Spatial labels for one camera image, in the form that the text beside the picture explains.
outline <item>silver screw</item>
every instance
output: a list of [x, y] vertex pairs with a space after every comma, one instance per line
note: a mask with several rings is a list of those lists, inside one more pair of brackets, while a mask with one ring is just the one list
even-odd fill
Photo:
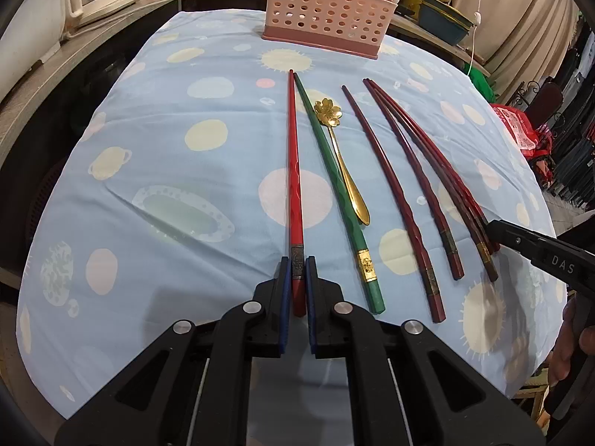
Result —
[[353, 312], [353, 305], [348, 302], [337, 302], [334, 306], [335, 312], [341, 315], [347, 315]]
[[409, 332], [411, 335], [418, 335], [424, 331], [424, 326], [421, 324], [420, 321], [408, 320], [405, 322], [405, 330]]
[[246, 302], [242, 308], [246, 313], [258, 313], [263, 306], [258, 302]]
[[192, 329], [192, 324], [188, 320], [180, 320], [174, 324], [174, 332], [180, 335], [190, 332], [190, 329]]

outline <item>human hand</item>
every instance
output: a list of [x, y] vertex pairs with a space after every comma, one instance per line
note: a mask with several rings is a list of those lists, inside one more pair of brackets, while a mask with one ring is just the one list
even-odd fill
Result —
[[[572, 333], [572, 319], [575, 310], [575, 302], [572, 298], [564, 307], [562, 326], [551, 354], [547, 371], [547, 381], [550, 386], [555, 386], [559, 381], [566, 379], [570, 372], [570, 358], [576, 347], [576, 337]], [[595, 356], [595, 326], [588, 327], [581, 332], [578, 345], [588, 356]]]

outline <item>gold spoon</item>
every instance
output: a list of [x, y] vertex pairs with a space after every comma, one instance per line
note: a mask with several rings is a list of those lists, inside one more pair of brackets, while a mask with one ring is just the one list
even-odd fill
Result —
[[328, 127], [328, 133], [331, 136], [332, 148], [334, 149], [335, 155], [337, 156], [338, 167], [341, 170], [341, 174], [343, 175], [343, 180], [345, 182], [345, 186], [347, 187], [347, 192], [349, 193], [351, 206], [353, 206], [353, 210], [355, 211], [355, 214], [357, 214], [359, 220], [367, 226], [370, 224], [370, 212], [368, 211], [366, 203], [364, 203], [364, 199], [359, 193], [357, 186], [353, 182], [353, 179], [347, 170], [347, 166], [345, 166], [345, 163], [343, 162], [341, 152], [338, 149], [337, 138], [335, 138], [334, 130], [332, 130], [333, 127], [337, 127], [340, 124], [339, 119], [343, 116], [341, 108], [335, 106], [332, 103], [332, 100], [326, 98], [323, 99], [322, 102], [316, 102], [314, 111], [316, 111], [316, 117], [320, 123]]

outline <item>chopstick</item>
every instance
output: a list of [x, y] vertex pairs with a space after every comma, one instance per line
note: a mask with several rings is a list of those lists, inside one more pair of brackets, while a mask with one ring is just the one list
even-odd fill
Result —
[[[427, 141], [430, 140], [430, 138], [426, 135], [427, 139], [422, 139], [421, 133], [425, 135], [423, 130], [419, 127], [419, 132], [417, 132], [415, 127], [410, 126], [408, 121], [413, 122], [413, 119], [411, 119], [410, 117], [408, 119], [405, 119], [405, 117], [397, 110], [396, 106], [398, 106], [398, 104], [376, 83], [374, 83], [374, 81], [365, 79], [364, 84], [366, 84], [366, 87], [373, 96], [379, 96], [381, 102], [384, 103], [385, 106], [389, 108], [391, 113], [399, 120], [401, 125], [409, 133], [409, 136], [411, 137], [415, 145], [424, 154], [424, 157], [427, 159], [435, 173], [438, 175], [446, 191], [450, 195], [454, 206], [459, 211], [459, 214], [461, 215], [463, 222], [469, 230], [471, 239], [473, 239], [475, 243], [475, 247], [477, 248], [477, 251], [481, 258], [481, 262], [484, 265], [484, 268], [487, 272], [490, 281], [495, 282], [496, 280], [498, 280], [498, 272], [496, 271], [496, 267], [494, 266], [492, 257], [490, 256], [490, 251], [487, 247], [486, 240], [483, 237], [483, 235], [485, 234], [485, 230], [483, 229], [483, 227], [481, 227], [482, 229], [480, 230], [480, 226], [478, 226], [476, 219], [474, 219], [472, 216], [472, 211], [470, 209], [469, 202], [465, 202], [465, 196], [461, 193], [460, 190], [456, 188], [457, 181], [454, 180], [452, 175], [447, 172], [447, 166], [443, 164], [443, 160], [447, 161], [446, 158], [442, 155], [440, 150], [435, 145], [435, 152], [430, 150], [430, 148], [427, 145]], [[438, 155], [442, 156], [443, 160], [439, 160]], [[450, 169], [452, 170], [452, 173], [456, 174], [452, 167], [450, 167]]]
[[324, 166], [327, 169], [328, 177], [332, 183], [332, 188], [337, 198], [338, 208], [341, 211], [341, 217], [343, 217], [343, 223], [347, 229], [347, 236], [349, 236], [349, 241], [353, 248], [355, 260], [358, 264], [359, 272], [364, 284], [364, 291], [370, 312], [374, 314], [382, 313], [386, 309], [385, 301], [380, 292], [376, 271], [374, 271], [374, 264], [370, 258], [370, 250], [368, 250], [364, 234], [359, 227], [358, 217], [351, 206], [347, 188], [345, 187], [337, 163], [334, 160], [328, 141], [322, 132], [322, 126], [314, 114], [310, 99], [303, 88], [298, 74], [294, 73], [294, 77], [297, 90], [302, 98], [303, 106], [306, 109], [306, 114], [312, 125], [312, 130], [314, 131], [314, 136], [316, 137], [318, 148], [320, 149], [322, 160], [324, 161]]
[[415, 259], [417, 261], [419, 272], [421, 273], [422, 281], [424, 283], [425, 293], [428, 297], [428, 305], [430, 306], [432, 321], [434, 323], [440, 323], [446, 320], [444, 305], [442, 304], [440, 289], [438, 288], [434, 268], [430, 261], [430, 255], [424, 247], [424, 243], [421, 239], [421, 232], [419, 231], [419, 227], [415, 223], [411, 207], [407, 203], [407, 199], [405, 198], [403, 188], [401, 187], [401, 184], [397, 179], [397, 175], [395, 174], [395, 171], [393, 170], [393, 167], [391, 166], [389, 159], [386, 157], [385, 151], [382, 149], [382, 146], [380, 145], [378, 138], [374, 134], [372, 127], [366, 120], [364, 114], [362, 113], [359, 106], [356, 104], [347, 87], [343, 86], [342, 88], [345, 96], [347, 97], [347, 100], [349, 100], [349, 103], [351, 104], [351, 107], [355, 112], [356, 117], [358, 118], [359, 122], [364, 128], [364, 132], [366, 133], [366, 136], [368, 137], [368, 140], [372, 145], [374, 153], [376, 153], [376, 157], [380, 162], [380, 166], [385, 172], [386, 179], [389, 182], [389, 186], [393, 192], [395, 201], [397, 202], [401, 215], [403, 216], [405, 228], [407, 230], [407, 234], [409, 235], [409, 241], [411, 242], [411, 245], [414, 250]]
[[[384, 102], [381, 101], [380, 96], [378, 96], [376, 92], [373, 92], [369, 87], [368, 87], [368, 89], [370, 90], [370, 93], [372, 94], [372, 97], [376, 101], [380, 110], [385, 115], [385, 118], [388, 121], [391, 129], [393, 130], [393, 133], [395, 134], [399, 144], [401, 145], [401, 147], [403, 148], [403, 151], [405, 152], [407, 161], [411, 165], [411, 168], [413, 169], [413, 171], [415, 173], [415, 177], [417, 178], [417, 181], [418, 181], [421, 189], [424, 192], [424, 196], [428, 200], [428, 206], [432, 213], [432, 217], [434, 218], [436, 227], [438, 228], [438, 232], [440, 234], [440, 239], [442, 240], [442, 246], [444, 247], [444, 251], [446, 252], [446, 257], [448, 258], [448, 263], [450, 265], [450, 271], [452, 273], [452, 277], [455, 280], [460, 280], [465, 275], [465, 272], [463, 271], [463, 265], [460, 262], [459, 251], [456, 248], [456, 244], [454, 243], [452, 233], [450, 232], [450, 226], [448, 226], [448, 221], [446, 221], [446, 218], [444, 217], [444, 213], [442, 212], [442, 209], [440, 208], [438, 198], [436, 198], [436, 195], [434, 194], [434, 192], [432, 190], [432, 186], [430, 185], [428, 178], [424, 174], [424, 170], [421, 168], [421, 164], [419, 163], [417, 156], [415, 156], [415, 153], [414, 153], [413, 149], [411, 149], [409, 142], [407, 141], [407, 139], [405, 139], [405, 136], [399, 129], [399, 126], [395, 122], [395, 119], [393, 118], [392, 114], [390, 113], [389, 108], [384, 104]], [[344, 88], [343, 92], [345, 92], [347, 95], [347, 93], [349, 91], [346, 88]], [[347, 97], [347, 98], [349, 99], [350, 103], [353, 101], [352, 107], [355, 110], [355, 107], [357, 107], [355, 100], [353, 100], [353, 97], [351, 97], [351, 95], [349, 95], [349, 97]], [[359, 107], [356, 110], [356, 114], [359, 117], [358, 113], [361, 114], [362, 118], [364, 118], [364, 115], [359, 110]]]
[[477, 204], [471, 192], [469, 191], [465, 183], [463, 183], [460, 176], [452, 168], [450, 162], [448, 162], [448, 160], [444, 157], [442, 152], [440, 152], [438, 147], [434, 144], [432, 139], [428, 137], [424, 130], [405, 112], [405, 110], [398, 103], [394, 101], [392, 97], [390, 97], [376, 82], [374, 82], [373, 80], [368, 81], [388, 101], [389, 108], [392, 109], [392, 112], [394, 113], [395, 117], [401, 122], [403, 127], [405, 127], [405, 130], [409, 133], [409, 135], [413, 138], [413, 133], [415, 133], [428, 148], [428, 152], [433, 153], [439, 164], [441, 164], [445, 168], [447, 175], [450, 176], [450, 179], [453, 180], [455, 188], [458, 189], [458, 192], [460, 193], [463, 202], [468, 207], [471, 217], [474, 219], [477, 229], [480, 232], [482, 240], [486, 244], [489, 253], [492, 254], [495, 251], [498, 251], [500, 249], [500, 245], [498, 243], [492, 243], [487, 237], [485, 231], [485, 227], [487, 226], [487, 219], [484, 216], [481, 207]]
[[293, 314], [303, 317], [306, 314], [306, 285], [303, 269], [303, 225], [302, 192], [299, 182], [298, 126], [296, 123], [296, 95], [293, 84], [293, 70], [289, 71], [289, 167], [287, 168], [289, 203], [289, 247], [292, 258]]

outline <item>spoon handle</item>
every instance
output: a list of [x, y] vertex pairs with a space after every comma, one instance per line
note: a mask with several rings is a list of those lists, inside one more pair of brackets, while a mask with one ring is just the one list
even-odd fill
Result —
[[328, 128], [328, 133], [331, 136], [332, 148], [335, 151], [335, 155], [337, 156], [338, 167], [341, 170], [341, 174], [343, 175], [343, 181], [345, 183], [345, 187], [347, 188], [347, 192], [349, 193], [349, 200], [351, 201], [351, 206], [353, 206], [353, 211], [355, 214], [358, 215], [358, 219], [368, 226], [370, 224], [370, 212], [364, 203], [364, 199], [362, 195], [359, 193], [358, 187], [353, 182], [349, 171], [347, 170], [347, 166], [343, 162], [343, 158], [341, 157], [341, 151], [338, 149], [337, 138], [335, 138], [334, 130], [332, 127]]

